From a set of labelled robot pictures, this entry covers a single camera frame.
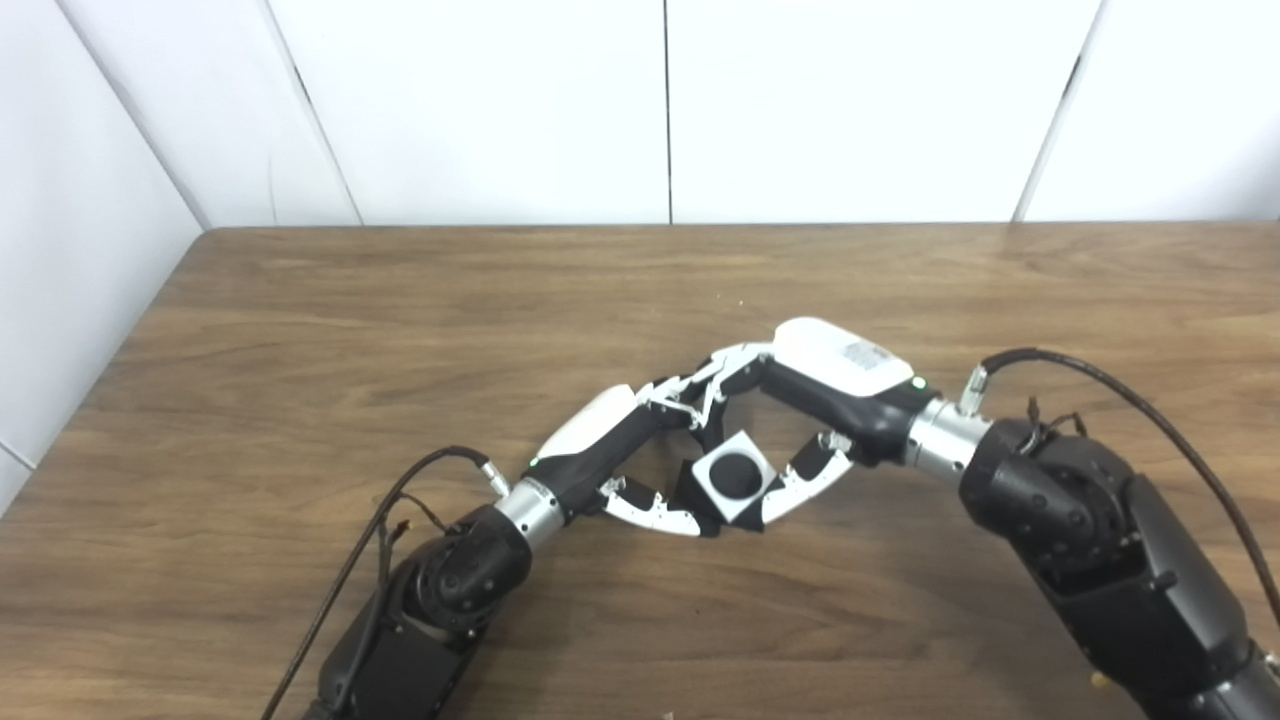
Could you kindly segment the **white and black right hand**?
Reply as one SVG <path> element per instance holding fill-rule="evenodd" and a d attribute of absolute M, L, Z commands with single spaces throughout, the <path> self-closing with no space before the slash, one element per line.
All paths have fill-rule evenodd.
<path fill-rule="evenodd" d="M 904 464 L 914 423 L 940 397 L 901 357 L 812 316 L 783 322 L 767 343 L 714 351 L 689 382 L 681 397 L 701 404 L 690 433 L 703 455 L 681 466 L 676 501 L 758 533 L 854 468 Z M 826 425 L 781 470 L 748 433 L 724 430 L 728 401 L 753 389 Z"/>

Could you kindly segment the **white and black left hand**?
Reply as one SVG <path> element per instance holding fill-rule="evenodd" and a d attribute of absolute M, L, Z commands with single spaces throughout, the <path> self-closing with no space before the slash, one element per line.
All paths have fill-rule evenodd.
<path fill-rule="evenodd" d="M 607 514 L 646 530 L 716 538 L 721 521 L 628 479 L 621 466 L 658 434 L 695 425 L 681 401 L 684 382 L 671 377 L 632 389 L 602 391 L 538 450 L 521 478 L 556 511 L 562 527 Z"/>

